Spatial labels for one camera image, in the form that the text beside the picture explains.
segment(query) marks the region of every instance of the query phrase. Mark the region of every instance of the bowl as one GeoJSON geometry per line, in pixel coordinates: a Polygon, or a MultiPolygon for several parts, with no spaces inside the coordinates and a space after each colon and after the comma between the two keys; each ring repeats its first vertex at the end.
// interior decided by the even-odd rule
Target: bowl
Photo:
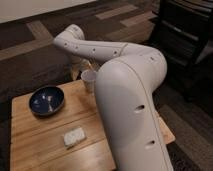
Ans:
{"type": "Polygon", "coordinates": [[[34,115],[40,117],[55,114],[64,104],[63,91],[55,86],[40,88],[30,98],[29,107],[34,115]]]}

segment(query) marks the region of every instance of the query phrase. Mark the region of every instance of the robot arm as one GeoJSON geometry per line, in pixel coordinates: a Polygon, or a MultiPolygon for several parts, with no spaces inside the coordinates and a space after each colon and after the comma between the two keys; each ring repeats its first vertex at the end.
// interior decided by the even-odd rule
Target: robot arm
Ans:
{"type": "Polygon", "coordinates": [[[59,34],[54,44],[106,62],[98,71],[95,97],[117,170],[173,170],[152,99],[166,75],[163,55],[132,43],[85,41],[76,25],[59,34]]]}

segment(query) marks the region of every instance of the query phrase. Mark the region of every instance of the cup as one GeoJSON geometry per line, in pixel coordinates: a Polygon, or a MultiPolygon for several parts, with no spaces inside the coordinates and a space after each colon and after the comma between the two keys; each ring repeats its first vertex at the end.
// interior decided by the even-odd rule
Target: cup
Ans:
{"type": "Polygon", "coordinates": [[[84,86],[86,88],[86,91],[89,93],[94,92],[94,85],[95,85],[95,79],[97,76],[97,72],[95,70],[85,70],[81,74],[81,79],[84,82],[84,86]]]}

